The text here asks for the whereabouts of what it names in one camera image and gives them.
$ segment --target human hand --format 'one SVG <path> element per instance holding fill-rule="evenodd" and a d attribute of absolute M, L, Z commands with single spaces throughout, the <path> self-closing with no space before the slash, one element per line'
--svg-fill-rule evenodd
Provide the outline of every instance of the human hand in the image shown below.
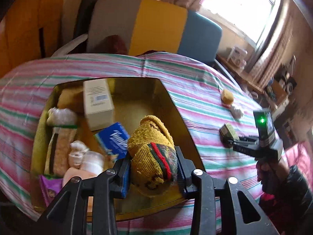
<path fill-rule="evenodd" d="M 266 162 L 264 159 L 255 160 L 258 161 L 255 166 L 258 174 L 258 181 L 264 179 L 266 177 L 265 173 L 267 172 L 274 173 L 280 183 L 288 177 L 289 167 L 282 158 L 278 162 Z"/>

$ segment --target black jacket sleeve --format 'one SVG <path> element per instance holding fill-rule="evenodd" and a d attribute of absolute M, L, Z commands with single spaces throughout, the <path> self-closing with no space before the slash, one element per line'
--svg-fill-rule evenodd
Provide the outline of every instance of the black jacket sleeve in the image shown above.
<path fill-rule="evenodd" d="M 297 223 L 286 234 L 312 234 L 313 195 L 296 165 L 290 167 L 289 175 L 275 193 L 275 198 L 291 205 L 293 219 Z"/>

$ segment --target white box on desk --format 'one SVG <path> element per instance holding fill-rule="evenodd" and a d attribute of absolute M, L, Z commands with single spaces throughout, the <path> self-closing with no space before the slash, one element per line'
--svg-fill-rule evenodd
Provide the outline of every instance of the white box on desk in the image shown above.
<path fill-rule="evenodd" d="M 113 124 L 114 105 L 106 79 L 84 81 L 84 108 L 90 130 Z"/>

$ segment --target window sill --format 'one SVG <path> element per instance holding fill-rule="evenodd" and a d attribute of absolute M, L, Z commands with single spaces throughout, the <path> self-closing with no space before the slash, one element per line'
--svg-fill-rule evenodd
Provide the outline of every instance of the window sill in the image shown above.
<path fill-rule="evenodd" d="M 237 28 L 234 24 L 220 17 L 218 14 L 213 14 L 210 10 L 204 7 L 201 7 L 198 13 L 213 20 L 214 22 L 218 24 L 222 24 L 223 26 L 227 27 L 229 30 L 231 30 L 232 32 L 237 34 L 239 37 L 244 39 L 247 43 L 249 43 L 253 48 L 256 48 L 256 43 L 253 40 L 251 40 L 243 31 Z"/>

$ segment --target metal bolt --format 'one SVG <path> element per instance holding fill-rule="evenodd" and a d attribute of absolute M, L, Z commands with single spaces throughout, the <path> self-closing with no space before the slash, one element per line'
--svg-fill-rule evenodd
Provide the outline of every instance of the metal bolt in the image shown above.
<path fill-rule="evenodd" d="M 203 174 L 203 171 L 200 170 L 200 169 L 195 169 L 195 170 L 193 171 L 193 173 L 194 173 L 195 175 L 197 175 L 197 176 L 201 176 L 201 175 Z"/>
<path fill-rule="evenodd" d="M 108 175 L 114 175 L 114 174 L 115 174 L 115 170 L 114 170 L 114 169 L 107 169 L 107 170 L 106 170 L 106 173 L 107 173 Z"/>
<path fill-rule="evenodd" d="M 72 177 L 71 178 L 72 183 L 77 183 L 77 182 L 79 182 L 79 180 L 80 180 L 80 177 Z"/>
<path fill-rule="evenodd" d="M 235 177 L 230 177 L 230 178 L 228 178 L 228 181 L 229 181 L 230 183 L 232 183 L 232 184 L 237 184 L 237 183 L 238 183 L 238 179 L 235 178 Z"/>

